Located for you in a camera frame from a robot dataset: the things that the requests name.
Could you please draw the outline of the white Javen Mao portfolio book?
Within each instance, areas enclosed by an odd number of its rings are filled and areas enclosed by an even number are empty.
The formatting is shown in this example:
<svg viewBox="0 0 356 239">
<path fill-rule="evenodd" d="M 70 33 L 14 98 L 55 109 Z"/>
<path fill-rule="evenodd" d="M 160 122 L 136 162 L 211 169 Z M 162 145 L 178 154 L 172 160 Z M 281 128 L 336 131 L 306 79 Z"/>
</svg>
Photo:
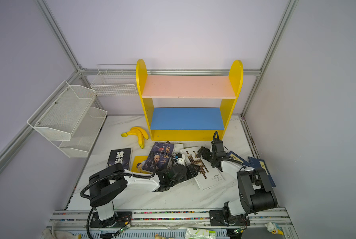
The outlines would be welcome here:
<svg viewBox="0 0 356 239">
<path fill-rule="evenodd" d="M 224 181 L 221 173 L 217 168 L 213 168 L 211 163 L 204 159 L 205 154 L 200 153 L 201 146 L 181 149 L 184 160 L 189 167 L 190 173 L 198 172 L 194 177 L 199 189 L 210 189 Z"/>
</svg>

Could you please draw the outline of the white Chokladfabriken book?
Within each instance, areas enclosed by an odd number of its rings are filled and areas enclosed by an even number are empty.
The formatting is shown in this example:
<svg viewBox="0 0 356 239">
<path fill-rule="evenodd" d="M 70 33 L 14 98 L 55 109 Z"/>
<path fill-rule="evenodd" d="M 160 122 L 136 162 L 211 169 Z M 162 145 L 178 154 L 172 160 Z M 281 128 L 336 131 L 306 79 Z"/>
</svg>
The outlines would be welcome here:
<svg viewBox="0 0 356 239">
<path fill-rule="evenodd" d="M 181 149 L 184 149 L 183 143 L 174 144 L 174 150 L 173 150 L 172 155 L 177 155 L 178 153 L 181 153 Z"/>
</svg>

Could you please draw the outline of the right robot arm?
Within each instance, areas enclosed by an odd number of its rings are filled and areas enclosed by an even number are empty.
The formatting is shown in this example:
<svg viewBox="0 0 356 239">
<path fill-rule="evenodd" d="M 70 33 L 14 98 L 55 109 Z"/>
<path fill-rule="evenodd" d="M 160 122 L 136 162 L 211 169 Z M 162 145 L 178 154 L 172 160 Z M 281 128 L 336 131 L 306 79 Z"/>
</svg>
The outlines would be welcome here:
<svg viewBox="0 0 356 239">
<path fill-rule="evenodd" d="M 198 156 L 237 181 L 238 199 L 226 202 L 222 209 L 227 223 L 230 224 L 231 220 L 241 215 L 257 214 L 278 207 L 274 188 L 265 169 L 248 167 L 243 161 L 227 155 L 221 140 L 213 140 L 211 148 L 202 146 L 197 151 Z"/>
</svg>

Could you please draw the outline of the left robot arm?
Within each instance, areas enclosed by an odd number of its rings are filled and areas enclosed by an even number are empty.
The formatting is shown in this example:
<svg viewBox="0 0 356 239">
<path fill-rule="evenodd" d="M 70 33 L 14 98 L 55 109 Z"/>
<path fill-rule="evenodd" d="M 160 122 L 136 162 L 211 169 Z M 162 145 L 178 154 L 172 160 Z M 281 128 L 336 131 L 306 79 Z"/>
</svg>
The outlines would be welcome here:
<svg viewBox="0 0 356 239">
<path fill-rule="evenodd" d="M 152 174 L 140 174 L 115 164 L 90 176 L 88 185 L 80 191 L 80 197 L 89 200 L 90 207 L 96 210 L 100 221 L 106 221 L 116 217 L 113 200 L 127 188 L 165 192 L 196 177 L 199 172 L 197 165 L 177 164 Z"/>
</svg>

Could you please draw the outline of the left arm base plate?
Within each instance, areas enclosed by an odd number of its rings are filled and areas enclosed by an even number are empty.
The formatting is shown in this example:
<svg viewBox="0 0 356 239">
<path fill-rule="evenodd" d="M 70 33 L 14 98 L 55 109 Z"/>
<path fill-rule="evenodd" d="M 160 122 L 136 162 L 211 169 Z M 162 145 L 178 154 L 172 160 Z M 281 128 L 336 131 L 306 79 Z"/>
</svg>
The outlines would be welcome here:
<svg viewBox="0 0 356 239">
<path fill-rule="evenodd" d="M 90 228 L 122 228 L 126 224 L 130 224 L 132 220 L 132 212 L 114 212 L 114 216 L 107 220 L 101 221 L 98 216 L 98 212 L 93 212 L 92 219 L 90 221 Z"/>
</svg>

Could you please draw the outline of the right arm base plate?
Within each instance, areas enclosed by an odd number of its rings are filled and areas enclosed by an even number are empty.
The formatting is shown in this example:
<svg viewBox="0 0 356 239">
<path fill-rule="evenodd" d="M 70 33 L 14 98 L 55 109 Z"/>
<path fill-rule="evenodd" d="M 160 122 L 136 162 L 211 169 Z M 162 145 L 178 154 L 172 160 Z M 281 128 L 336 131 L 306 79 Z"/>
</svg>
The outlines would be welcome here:
<svg viewBox="0 0 356 239">
<path fill-rule="evenodd" d="M 250 226 L 250 220 L 247 214 L 232 216 L 223 210 L 210 210 L 209 217 L 211 226 Z"/>
</svg>

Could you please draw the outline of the dark purple portrait book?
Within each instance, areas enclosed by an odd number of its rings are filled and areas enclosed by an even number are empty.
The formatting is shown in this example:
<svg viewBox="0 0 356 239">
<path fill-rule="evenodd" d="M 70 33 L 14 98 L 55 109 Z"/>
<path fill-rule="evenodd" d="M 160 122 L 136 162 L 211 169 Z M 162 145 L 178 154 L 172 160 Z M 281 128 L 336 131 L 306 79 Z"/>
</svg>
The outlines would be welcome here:
<svg viewBox="0 0 356 239">
<path fill-rule="evenodd" d="M 153 173 L 172 166 L 174 144 L 155 142 L 147 159 L 142 162 L 141 172 Z"/>
</svg>

